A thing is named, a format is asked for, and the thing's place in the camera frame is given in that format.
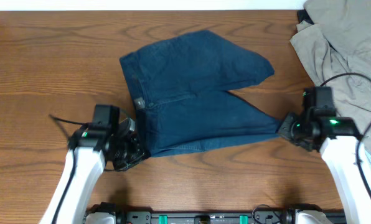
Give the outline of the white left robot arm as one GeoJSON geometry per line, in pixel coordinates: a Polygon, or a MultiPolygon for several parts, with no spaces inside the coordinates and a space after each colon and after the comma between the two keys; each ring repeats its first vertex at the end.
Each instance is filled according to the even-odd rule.
{"type": "Polygon", "coordinates": [[[68,137],[62,176],[41,223],[125,223],[113,203],[87,209],[92,191],[108,162],[113,172],[124,172],[149,156],[131,118],[80,124],[68,137]]]}

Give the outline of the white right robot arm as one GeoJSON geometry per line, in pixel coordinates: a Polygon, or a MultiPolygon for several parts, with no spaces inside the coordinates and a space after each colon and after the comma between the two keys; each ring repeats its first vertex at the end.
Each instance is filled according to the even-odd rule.
{"type": "Polygon", "coordinates": [[[328,166],[347,223],[371,223],[371,171],[352,118],[307,118],[288,113],[278,134],[295,146],[317,151],[328,166]]]}

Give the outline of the dark blue shorts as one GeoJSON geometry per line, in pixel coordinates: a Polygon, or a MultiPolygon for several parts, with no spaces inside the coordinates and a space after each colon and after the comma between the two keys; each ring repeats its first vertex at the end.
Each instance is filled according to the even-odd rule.
{"type": "Polygon", "coordinates": [[[141,141],[154,157],[276,137],[280,121],[233,94],[274,74],[270,62],[201,30],[120,58],[141,141]]]}

